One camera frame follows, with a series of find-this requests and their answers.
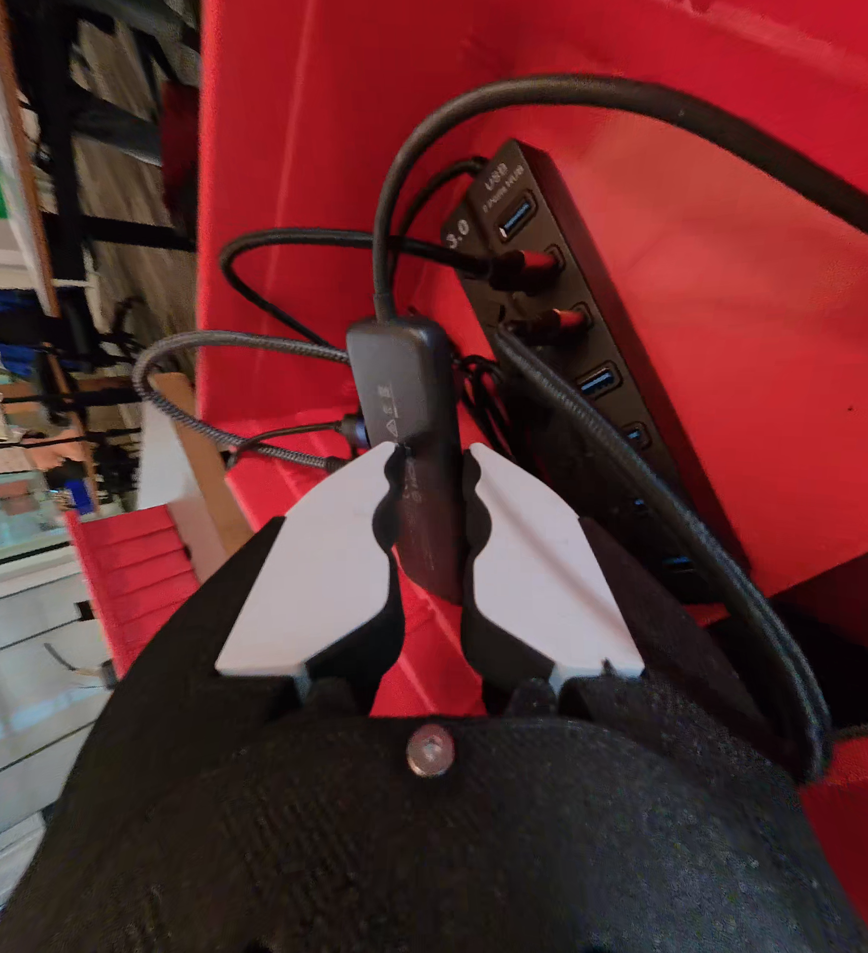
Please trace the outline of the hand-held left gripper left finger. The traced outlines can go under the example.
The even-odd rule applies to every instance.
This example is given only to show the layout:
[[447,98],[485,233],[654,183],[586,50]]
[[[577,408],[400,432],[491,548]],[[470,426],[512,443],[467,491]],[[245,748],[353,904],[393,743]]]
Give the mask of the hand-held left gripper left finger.
[[280,523],[214,666],[228,677],[380,680],[404,639],[393,550],[404,450],[341,467]]

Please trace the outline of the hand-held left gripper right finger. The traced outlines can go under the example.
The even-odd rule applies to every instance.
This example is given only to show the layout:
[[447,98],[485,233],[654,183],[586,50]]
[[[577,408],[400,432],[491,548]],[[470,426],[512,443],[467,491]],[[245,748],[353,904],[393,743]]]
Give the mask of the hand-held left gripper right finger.
[[579,515],[483,443],[464,453],[462,646],[485,681],[638,678],[642,656]]

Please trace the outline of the black multi-port usb hub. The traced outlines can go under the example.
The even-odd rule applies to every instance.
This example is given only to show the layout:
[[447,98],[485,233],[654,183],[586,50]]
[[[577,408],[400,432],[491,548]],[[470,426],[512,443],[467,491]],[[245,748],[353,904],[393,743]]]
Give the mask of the black multi-port usb hub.
[[[552,158],[517,139],[450,168],[469,178],[443,220],[444,246],[471,256],[540,254],[556,274],[538,291],[498,291],[460,276],[487,341],[520,324],[528,346],[570,381],[743,566],[743,553],[579,209]],[[506,358],[499,398],[514,458],[581,517],[594,518],[679,602],[709,605],[712,585],[642,495],[560,413],[529,391]]]

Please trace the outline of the small red plastic bin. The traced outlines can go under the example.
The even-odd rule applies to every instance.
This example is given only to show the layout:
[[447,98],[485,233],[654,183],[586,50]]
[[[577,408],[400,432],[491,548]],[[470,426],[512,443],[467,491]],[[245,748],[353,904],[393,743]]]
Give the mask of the small red plastic bin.
[[[272,227],[369,230],[416,125],[494,80],[656,82],[868,192],[868,2],[203,2],[199,322],[296,338],[217,256]],[[506,109],[411,173],[510,137],[549,154],[769,596],[868,690],[868,238],[647,117]]]

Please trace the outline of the long red plastic tub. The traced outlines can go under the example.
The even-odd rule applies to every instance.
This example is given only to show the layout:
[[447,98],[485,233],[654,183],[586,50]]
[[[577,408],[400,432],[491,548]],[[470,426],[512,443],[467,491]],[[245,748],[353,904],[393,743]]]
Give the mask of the long red plastic tub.
[[200,587],[167,505],[106,518],[63,517],[94,616],[123,678]]

